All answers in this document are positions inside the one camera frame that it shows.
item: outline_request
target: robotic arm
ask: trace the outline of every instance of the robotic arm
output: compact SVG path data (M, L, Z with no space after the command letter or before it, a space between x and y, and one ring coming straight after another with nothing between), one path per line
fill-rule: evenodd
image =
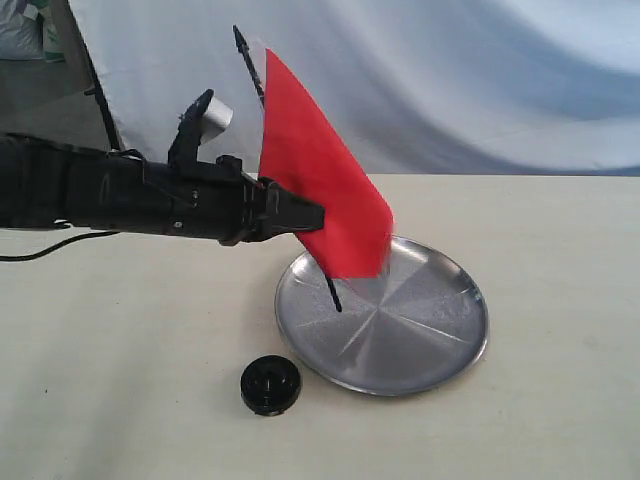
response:
M147 162L136 150L107 153L0 135L0 228L89 227L223 245L323 228L321 205L270 179L254 180L242 160L197 161L212 99L207 90L185 112L167 164Z

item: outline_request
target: silver plate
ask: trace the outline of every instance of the silver plate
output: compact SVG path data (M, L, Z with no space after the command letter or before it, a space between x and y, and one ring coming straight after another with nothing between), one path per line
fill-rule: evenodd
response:
M388 271L336 281L335 309L308 253L286 270L276 317L289 347L312 370L346 388L398 396L429 390L482 355L488 315L469 275L450 258L394 237Z

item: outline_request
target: red flag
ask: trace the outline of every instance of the red flag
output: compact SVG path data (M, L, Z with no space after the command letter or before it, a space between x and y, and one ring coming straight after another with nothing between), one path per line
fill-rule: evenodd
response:
M297 234L332 278L377 276L393 214L304 86L269 49L260 176L323 205L322 230Z

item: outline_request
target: white fabric backdrop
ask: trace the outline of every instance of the white fabric backdrop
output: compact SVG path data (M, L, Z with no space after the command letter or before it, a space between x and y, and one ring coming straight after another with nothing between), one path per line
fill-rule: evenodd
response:
M71 0L127 146L165 161L206 88L202 151L255 170L261 113L231 30L292 68L370 172L640 173L633 0Z

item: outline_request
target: black flag pole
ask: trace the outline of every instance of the black flag pole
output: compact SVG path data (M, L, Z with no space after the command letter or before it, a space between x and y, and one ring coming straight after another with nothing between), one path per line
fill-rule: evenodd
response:
M262 86L262 81L258 76L258 72L256 71L256 67L253 64L253 60L251 60L251 56L249 55L249 44L247 44L244 36L242 35L242 33L240 33L240 30L235 25L233 26L233 36L236 39L236 48L238 49L238 53L242 55L242 59L247 66L247 70L249 70L249 75L251 75L251 81L253 82L253 86L256 89L258 98L260 98L260 103L262 103L262 107L264 108L264 88ZM342 303L340 302L340 297L338 297L338 292L336 291L336 286L333 283L333 279L327 274L324 275L324 278L327 280L329 293L331 294L333 303L336 306L336 310L338 312L342 312Z

